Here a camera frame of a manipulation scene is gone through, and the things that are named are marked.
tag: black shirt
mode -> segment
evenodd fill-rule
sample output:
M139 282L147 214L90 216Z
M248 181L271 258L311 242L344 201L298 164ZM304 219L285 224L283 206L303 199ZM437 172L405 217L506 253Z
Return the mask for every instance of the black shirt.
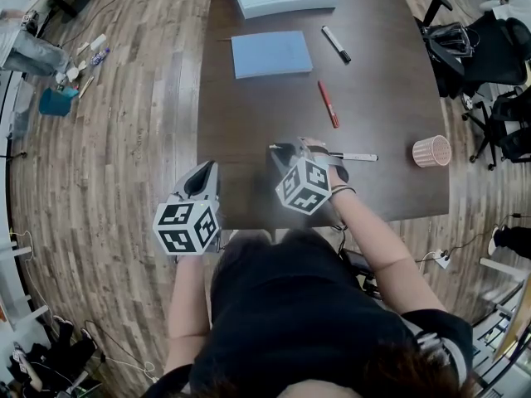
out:
M369 298L331 249L281 244L247 260L252 262L227 271L227 286L217 287L225 302L220 305L212 297L212 330L193 366L169 372L146 397L180 391L188 382L198 391L219 381L254 397L276 397L288 385L308 379L356 391L376 346L416 346L402 319ZM467 322L435 309L402 316L449 338L470 367Z

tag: hand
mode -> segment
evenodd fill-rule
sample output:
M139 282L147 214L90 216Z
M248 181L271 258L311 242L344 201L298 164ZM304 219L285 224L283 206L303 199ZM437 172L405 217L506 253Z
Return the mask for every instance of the hand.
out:
M326 144L324 144L320 140L317 140L316 138L304 137L302 138L302 141L306 146L320 146L321 148L327 149ZM326 153L322 152L313 152L313 154L326 156ZM329 165L329 179L331 187L338 186L339 184L347 184L341 178L339 178L338 170L333 165Z

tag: red pen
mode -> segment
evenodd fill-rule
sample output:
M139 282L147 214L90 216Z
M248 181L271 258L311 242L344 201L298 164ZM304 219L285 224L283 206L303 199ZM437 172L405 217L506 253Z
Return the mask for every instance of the red pen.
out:
M329 112L330 119L332 120L332 125L335 129L339 128L338 115L335 114L334 108L332 107L332 102L330 102L329 94L326 92L326 88L321 80L317 81L319 90L321 90L321 95L323 96L324 104L326 104L326 109Z

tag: pink basket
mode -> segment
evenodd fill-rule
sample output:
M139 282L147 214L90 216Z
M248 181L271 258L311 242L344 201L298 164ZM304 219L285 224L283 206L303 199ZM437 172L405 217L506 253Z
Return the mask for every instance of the pink basket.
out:
M444 167L451 160L451 146L443 136L435 136L413 145L413 159L419 167Z

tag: electrical outlet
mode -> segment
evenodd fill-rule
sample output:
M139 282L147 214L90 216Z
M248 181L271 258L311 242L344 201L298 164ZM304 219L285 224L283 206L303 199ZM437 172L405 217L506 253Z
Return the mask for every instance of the electrical outlet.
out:
M440 250L440 249L435 251L435 254L433 255L433 259L443 269L446 269L446 267L448 267L448 264L450 263L450 258L443 257L442 256L442 250Z

